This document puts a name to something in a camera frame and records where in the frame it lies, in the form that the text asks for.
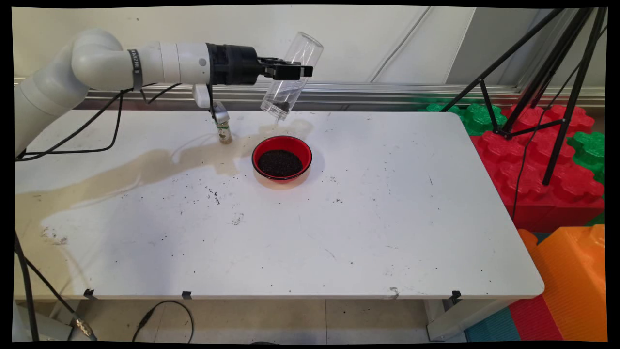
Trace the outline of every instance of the transparent container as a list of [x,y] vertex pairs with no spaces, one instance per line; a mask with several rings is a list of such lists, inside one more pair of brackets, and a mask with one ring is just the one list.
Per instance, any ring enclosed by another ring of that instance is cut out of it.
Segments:
[[[287,63],[300,62],[301,65],[316,67],[322,52],[323,45],[310,35],[298,32],[283,59]],[[308,79],[301,78],[301,80],[296,81],[274,80],[265,94],[260,108],[275,116],[278,120],[286,119]]]

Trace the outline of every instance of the red bowl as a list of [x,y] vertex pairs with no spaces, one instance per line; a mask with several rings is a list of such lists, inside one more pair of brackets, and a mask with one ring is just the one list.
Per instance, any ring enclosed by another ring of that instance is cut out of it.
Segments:
[[[303,166],[301,171],[287,177],[274,177],[261,171],[258,166],[259,158],[270,150],[286,150],[295,154],[301,160],[301,164]],[[310,151],[308,144],[299,138],[291,136],[275,136],[267,138],[266,140],[260,142],[252,152],[252,165],[254,166],[256,172],[260,173],[261,176],[271,179],[272,181],[277,181],[278,183],[290,182],[301,176],[310,167],[310,163],[312,163],[312,151]]]

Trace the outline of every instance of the white robotic arm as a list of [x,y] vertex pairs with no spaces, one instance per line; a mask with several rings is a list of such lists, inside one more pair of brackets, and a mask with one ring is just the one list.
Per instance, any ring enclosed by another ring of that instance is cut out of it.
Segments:
[[124,50],[112,34],[86,30],[52,63],[15,87],[15,157],[45,127],[80,104],[89,88],[137,91],[153,83],[254,84],[258,75],[297,80],[312,76],[312,67],[258,57],[248,46],[153,42]]

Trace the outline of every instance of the tiled floor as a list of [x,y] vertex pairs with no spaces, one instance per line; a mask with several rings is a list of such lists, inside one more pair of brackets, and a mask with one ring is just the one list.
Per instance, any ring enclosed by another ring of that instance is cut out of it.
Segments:
[[[145,313],[158,301],[82,301],[78,312],[99,340],[130,341]],[[181,301],[192,312],[192,343],[374,344],[428,343],[422,301],[235,300]],[[160,305],[137,342],[186,342],[187,313]],[[87,340],[74,330],[71,340]],[[465,342],[464,334],[449,342]]]

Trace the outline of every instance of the black cable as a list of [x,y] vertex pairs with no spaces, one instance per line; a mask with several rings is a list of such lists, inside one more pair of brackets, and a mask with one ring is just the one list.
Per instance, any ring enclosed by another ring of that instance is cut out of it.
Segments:
[[133,338],[131,339],[132,342],[136,341],[136,337],[138,336],[138,332],[140,332],[140,330],[146,325],[146,323],[149,321],[149,319],[151,318],[151,316],[153,315],[153,312],[155,311],[155,308],[157,308],[160,304],[163,303],[174,303],[174,304],[178,304],[180,306],[183,307],[183,309],[185,309],[185,311],[187,312],[187,315],[190,316],[190,321],[192,323],[192,333],[190,334],[190,339],[187,341],[187,343],[190,343],[192,341],[193,338],[193,331],[194,331],[194,324],[193,324],[193,317],[192,317],[192,312],[190,312],[190,310],[184,306],[183,304],[177,302],[177,301],[161,301],[157,304],[155,304],[154,307],[151,308],[151,310],[149,310],[144,317],[142,318],[142,320],[140,320],[140,323],[138,324],[138,328],[136,329],[136,333],[133,334]]
[[161,96],[162,94],[164,94],[164,93],[166,93],[166,92],[170,91],[171,89],[173,89],[173,88],[177,87],[178,85],[180,85],[180,84],[174,84],[174,85],[172,85],[172,86],[170,86],[170,87],[166,88],[165,90],[163,90],[163,91],[161,91],[160,93],[156,94],[156,95],[155,95],[155,97],[151,98],[151,100],[150,100],[150,101],[148,101],[148,102],[146,101],[146,96],[144,95],[144,91],[142,91],[142,89],[140,89],[140,94],[142,95],[142,99],[144,99],[144,103],[146,103],[146,104],[148,105],[148,104],[151,104],[151,103],[152,103],[154,100],[156,100],[157,98],[159,98],[159,96]]
[[112,104],[114,103],[118,98],[120,98],[122,95],[124,95],[125,93],[131,91],[130,89],[126,89],[124,91],[121,91],[120,93],[118,93],[116,96],[114,96],[111,100],[108,101],[108,103],[106,103],[104,105],[103,108],[101,108],[100,111],[98,111],[93,117],[91,117],[84,125],[82,125],[77,131],[73,132],[71,135],[67,136],[65,139],[63,139],[62,141],[56,143],[56,145],[52,146],[51,148],[49,148],[48,150],[45,150],[44,152],[37,152],[37,154],[35,156],[31,156],[29,158],[21,158],[18,159],[16,158],[15,161],[30,161],[30,160],[35,160],[38,158],[41,158],[47,154],[51,154],[54,150],[56,150],[56,148],[60,147],[61,145],[65,144],[66,142],[68,142],[69,140],[71,140],[73,137],[77,136],[80,132],[82,132],[86,127],[88,127],[88,125],[90,125],[93,121],[97,120],[97,118],[103,114],[103,112]]
[[38,327],[37,318],[35,316],[35,303],[32,299],[32,286],[30,285],[30,274],[28,273],[28,267],[26,266],[26,257],[24,257],[24,251],[22,251],[22,245],[19,243],[19,237],[17,237],[17,230],[15,230],[15,252],[19,259],[19,265],[22,268],[22,275],[24,277],[24,291],[26,293],[26,308],[28,309],[28,319],[30,321],[30,334],[33,342],[38,342]]
[[[57,150],[54,152],[50,152],[49,154],[78,154],[78,153],[97,153],[97,152],[104,152],[110,148],[112,148],[114,146],[114,143],[116,142],[116,137],[118,135],[118,128],[120,126],[120,114],[121,111],[123,110],[123,95],[124,93],[120,93],[120,97],[118,98],[118,115],[117,115],[117,124],[116,127],[114,128],[114,136],[112,137],[112,142],[110,143],[110,145],[108,145],[105,148],[99,148],[99,149],[87,149],[87,150]],[[25,152],[22,153],[23,155],[21,155],[21,157],[23,157],[24,155],[39,155],[39,154],[43,154],[44,152]]]
[[[47,288],[50,289],[50,291],[54,294],[57,300],[59,300],[60,303],[65,308],[67,308],[67,310],[69,310],[69,312],[76,319],[76,321],[80,320],[78,313],[75,310],[73,310],[73,308],[60,296],[60,294],[58,294],[58,292],[56,292],[56,289],[54,289],[54,287],[50,284],[50,282],[47,281],[47,279],[43,276],[43,274],[41,274],[41,272],[37,269],[37,267],[34,266],[34,264],[32,264],[32,262],[30,262],[30,260],[28,260],[28,258],[26,258],[25,256],[24,256],[24,260],[26,262],[26,265],[28,265],[30,269],[32,269],[32,271],[35,272],[35,274],[37,274],[37,276],[41,279],[41,281],[43,281],[43,283],[47,286]],[[97,337],[95,337],[95,335],[92,333],[92,329],[90,329],[90,326],[88,326],[88,329],[91,332],[90,335],[88,335],[89,339],[92,341],[96,341]]]
[[[605,33],[605,30],[607,30],[607,25],[601,30],[600,34],[598,34],[598,38],[596,38],[596,40],[598,41],[598,39],[601,38],[601,36],[603,36],[603,34]],[[538,127],[540,127],[541,122],[543,121],[543,116],[544,113],[546,113],[551,106],[553,105],[553,103],[556,101],[556,99],[558,98],[558,96],[560,96],[560,93],[562,93],[562,90],[564,90],[564,88],[566,87],[566,85],[569,83],[570,79],[573,77],[573,75],[577,72],[577,70],[579,69],[579,67],[581,66],[581,61],[579,61],[579,63],[577,64],[577,66],[575,67],[575,69],[573,69],[573,72],[569,75],[569,77],[566,79],[566,81],[564,81],[564,84],[562,85],[562,87],[560,88],[560,90],[556,93],[556,96],[553,97],[553,99],[551,99],[551,102],[549,102],[549,104],[547,105],[547,107],[545,107],[545,109],[542,111],[540,118],[538,119],[538,123],[536,124],[536,127],[534,128],[534,130],[532,131],[532,136],[530,136],[528,142],[525,144],[525,147],[523,149],[523,160],[521,161],[521,170],[519,171],[519,176],[516,178],[516,188],[515,188],[515,202],[513,204],[512,207],[512,221],[515,221],[515,214],[516,214],[516,202],[517,202],[517,198],[519,196],[519,182],[521,181],[521,174],[523,174],[523,168],[525,167],[525,156],[527,155],[528,152],[528,146],[530,144],[530,142],[532,142],[532,139],[534,139],[534,135],[536,134],[536,131],[538,131]]]
[[58,294],[58,292],[56,292],[56,290],[54,289],[54,287],[50,284],[49,281],[47,281],[47,279],[43,276],[43,274],[41,274],[41,272],[37,269],[36,266],[34,266],[29,260],[28,258],[24,257],[26,260],[26,264],[30,267],[30,269],[32,269],[32,271],[35,272],[35,274],[39,277],[39,279],[41,279],[41,281],[43,281],[43,283],[47,286],[48,289],[50,289],[50,291],[54,294],[54,296],[57,298],[58,301],[60,301],[60,303],[67,308],[68,311],[70,311],[71,314],[75,314],[75,310],[73,310],[73,308],[60,296],[60,294]]
[[[157,98],[161,97],[161,95],[163,95],[164,93],[170,91],[171,89],[179,86],[181,84],[174,84],[168,88],[166,88],[165,90],[161,91],[160,93],[157,93],[153,98],[151,98],[149,101],[146,100],[146,96],[144,95],[144,91],[142,89],[140,89],[140,93],[142,94],[142,98],[144,99],[144,102],[146,104],[151,104],[153,101],[155,101]],[[120,91],[116,96],[114,96],[108,103],[106,103],[106,105],[103,106],[103,108],[101,108],[101,110],[96,113],[93,117],[91,117],[90,120],[88,120],[86,122],[86,124],[84,124],[82,127],[80,127],[77,131],[75,131],[73,134],[71,134],[69,137],[63,139],[62,141],[58,142],[56,145],[54,145],[53,147],[51,147],[50,149],[44,151],[44,152],[22,152],[16,159],[15,161],[30,161],[30,160],[35,160],[38,158],[41,158],[45,155],[49,155],[49,154],[78,154],[78,153],[97,153],[97,152],[104,152],[106,150],[109,150],[110,148],[112,148],[116,142],[116,138],[118,135],[118,129],[120,126],[120,116],[121,116],[121,112],[122,112],[122,108],[123,108],[123,95],[128,93],[129,91],[131,91],[131,89],[125,89],[123,91]],[[110,145],[108,145],[105,148],[99,148],[99,149],[87,149],[87,150],[57,150],[54,151],[54,149],[60,147],[62,144],[68,142],[69,140],[71,140],[73,137],[77,136],[80,132],[82,132],[86,127],[88,127],[88,125],[90,125],[93,121],[95,121],[114,101],[116,101],[117,99],[119,99],[118,102],[118,115],[117,115],[117,123],[116,123],[116,127],[114,130],[114,136],[112,137],[112,142],[110,143]],[[27,155],[34,155],[28,158],[24,158],[24,156]]]

